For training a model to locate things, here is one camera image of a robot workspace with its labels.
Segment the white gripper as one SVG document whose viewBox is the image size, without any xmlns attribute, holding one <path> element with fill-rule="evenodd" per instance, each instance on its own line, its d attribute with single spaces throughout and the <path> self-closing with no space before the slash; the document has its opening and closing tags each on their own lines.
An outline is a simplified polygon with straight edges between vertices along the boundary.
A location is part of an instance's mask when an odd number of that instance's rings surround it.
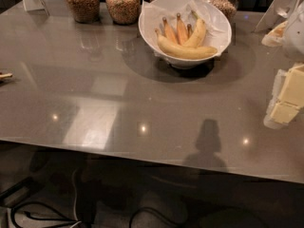
<svg viewBox="0 0 304 228">
<path fill-rule="evenodd" d="M 273 96 L 263 123 L 272 129 L 287 126 L 304 106 L 304 65 L 294 65 L 288 71 L 279 70 L 275 76 Z"/>
</svg>

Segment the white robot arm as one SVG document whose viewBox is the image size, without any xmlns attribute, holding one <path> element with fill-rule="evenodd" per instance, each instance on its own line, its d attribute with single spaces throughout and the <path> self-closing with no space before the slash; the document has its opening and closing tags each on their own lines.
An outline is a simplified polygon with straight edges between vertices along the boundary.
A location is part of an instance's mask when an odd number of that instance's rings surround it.
<svg viewBox="0 0 304 228">
<path fill-rule="evenodd" d="M 288 18 L 262 39 L 267 47 L 282 47 L 294 60 L 288 70 L 280 69 L 274 80 L 264 125 L 272 129 L 287 126 L 304 108 L 304 1 L 296 2 Z"/>
</svg>

